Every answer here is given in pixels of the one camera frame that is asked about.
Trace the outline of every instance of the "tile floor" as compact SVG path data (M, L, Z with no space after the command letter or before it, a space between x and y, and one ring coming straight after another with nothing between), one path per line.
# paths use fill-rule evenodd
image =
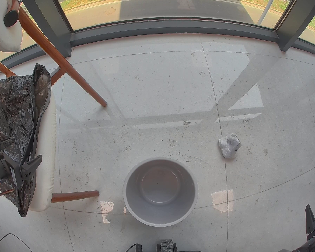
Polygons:
M108 102L101 107L68 75L57 104L54 192L98 190L98 198L51 204L20 218L0 197L0 238L32 251L293 250L306 241L305 206L315 215L315 56L277 44L215 35L152 35L76 47L69 61ZM43 56L13 68L30 74ZM217 145L235 132L234 160ZM130 169L147 158L183 162L198 201L181 223L153 228L124 208ZM25 251L13 236L0 251Z

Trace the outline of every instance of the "trash bag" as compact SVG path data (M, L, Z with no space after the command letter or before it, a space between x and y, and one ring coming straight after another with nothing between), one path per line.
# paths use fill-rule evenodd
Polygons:
M220 138L218 144L222 149L223 156L228 159L234 159L237 156L237 150L242 146L235 133Z
M51 94L50 74L43 65L36 64L32 76L12 76L0 80L0 139L13 137L4 152L22 164L35 157L38 132ZM36 175L24 181L13 193L6 194L25 217L33 198ZM0 185L0 191L13 188L9 180Z

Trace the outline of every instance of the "road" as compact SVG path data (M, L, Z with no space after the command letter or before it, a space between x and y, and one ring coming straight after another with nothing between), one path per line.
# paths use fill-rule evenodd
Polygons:
M67 13L67 18L74 30L111 23L116 21L152 18L152 17L204 17L227 19L254 24L258 21L262 9L227 0L120 0L91 6ZM268 12L262 25L273 28L280 18L276 12ZM306 29L301 36L315 44L315 32ZM24 33L22 48L34 44ZM11 53L0 52L0 60Z

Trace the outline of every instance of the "white pole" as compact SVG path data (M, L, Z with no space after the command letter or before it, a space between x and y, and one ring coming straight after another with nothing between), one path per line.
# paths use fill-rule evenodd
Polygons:
M265 18L265 16L266 16L267 12L268 12L268 10L269 10L269 7L271 6L272 3L273 3L273 0L269 0L269 1L268 1L268 3L267 3L267 5L266 5L266 7L265 7L263 13L261 14L261 16L260 16L260 18L259 18L259 20L258 20L258 22L257 22L257 25L261 25L261 23L262 23L262 21L264 20L264 18Z

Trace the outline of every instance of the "black cable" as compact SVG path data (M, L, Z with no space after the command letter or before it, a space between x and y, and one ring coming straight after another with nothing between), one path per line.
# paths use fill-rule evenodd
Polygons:
M2 237L1 239L0 239L0 242L2 241L2 239L4 239L6 236L8 236L9 234L11 234L11 235L13 235L13 236L15 236L17 239L19 239L21 242L23 242L19 237L17 237L16 235L14 235L13 233L8 233L8 234L6 234L4 237Z
M132 245L129 249L126 250L126 252L128 252L133 246L136 246L136 245L138 245L138 244Z

